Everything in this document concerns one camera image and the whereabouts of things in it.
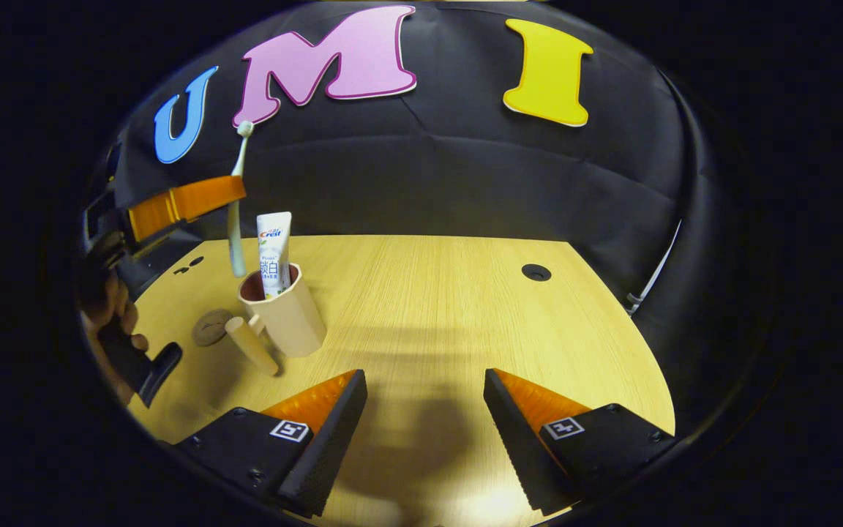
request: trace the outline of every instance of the letter m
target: letter m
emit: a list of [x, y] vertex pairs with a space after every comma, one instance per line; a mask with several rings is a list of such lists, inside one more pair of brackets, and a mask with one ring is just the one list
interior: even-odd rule
[[402, 67], [399, 32], [411, 6], [385, 6], [346, 17], [317, 46], [295, 32], [279, 34], [245, 54], [249, 71], [243, 107], [233, 126], [258, 123], [278, 112], [280, 101], [269, 93], [272, 78], [288, 99], [304, 106], [331, 63], [339, 57], [337, 77], [327, 86], [332, 99], [366, 99], [408, 92], [415, 74]]

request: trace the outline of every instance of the human hand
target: human hand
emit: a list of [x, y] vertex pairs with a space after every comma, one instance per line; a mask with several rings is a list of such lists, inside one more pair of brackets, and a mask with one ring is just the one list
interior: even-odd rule
[[[83, 328], [86, 331], [87, 340], [90, 341], [90, 349], [97, 358], [97, 364], [106, 375], [116, 396], [123, 401], [123, 404], [128, 404], [134, 392], [113, 369], [113, 365], [106, 356], [106, 350], [103, 349], [103, 344], [100, 344], [98, 340], [97, 333], [100, 333], [100, 330], [113, 320], [113, 315], [119, 315], [123, 332], [132, 334], [138, 321], [138, 309], [128, 299], [128, 287], [114, 272], [110, 273], [105, 287], [105, 303], [102, 306], [84, 307], [80, 311], [80, 319], [83, 320]], [[148, 350], [148, 340], [144, 334], [132, 334], [132, 345], [142, 351]]]

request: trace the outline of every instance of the cup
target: cup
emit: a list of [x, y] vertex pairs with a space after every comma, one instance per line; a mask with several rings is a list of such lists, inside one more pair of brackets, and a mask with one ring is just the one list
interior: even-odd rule
[[227, 334], [258, 367], [270, 375], [278, 365], [262, 345], [258, 336], [265, 330], [271, 341], [289, 357], [306, 357], [315, 353], [327, 336], [327, 328], [318, 313], [318, 307], [304, 283], [301, 267], [288, 264], [291, 287], [279, 296], [265, 299], [260, 271], [248, 274], [240, 283], [236, 296], [249, 314], [249, 321], [233, 317], [225, 324]]

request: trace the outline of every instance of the toothpaste tube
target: toothpaste tube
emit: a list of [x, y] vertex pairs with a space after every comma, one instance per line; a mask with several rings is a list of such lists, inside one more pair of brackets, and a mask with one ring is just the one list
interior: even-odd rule
[[260, 214], [255, 217], [255, 227], [258, 230], [258, 269], [262, 273], [262, 289], [268, 300], [291, 287], [291, 275], [288, 274], [291, 213]]

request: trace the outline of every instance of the table surface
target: table surface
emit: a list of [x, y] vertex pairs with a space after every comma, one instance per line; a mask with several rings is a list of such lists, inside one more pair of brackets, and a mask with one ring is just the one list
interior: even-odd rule
[[[258, 268], [255, 238], [243, 240]], [[196, 266], [190, 261], [203, 256]], [[615, 297], [565, 242], [447, 236], [295, 236], [327, 326], [321, 350], [282, 356], [271, 377], [229, 337], [198, 347], [191, 329], [217, 308], [247, 316], [225, 240], [207, 241], [138, 298], [149, 356], [174, 340], [184, 358], [151, 410], [130, 410], [176, 443], [236, 406], [261, 410], [354, 368], [369, 397], [317, 525], [491, 525], [542, 520], [529, 508], [483, 403], [499, 367], [596, 408], [620, 403], [669, 433], [668, 386]], [[524, 264], [551, 280], [529, 280]], [[174, 274], [180, 267], [184, 273]]]

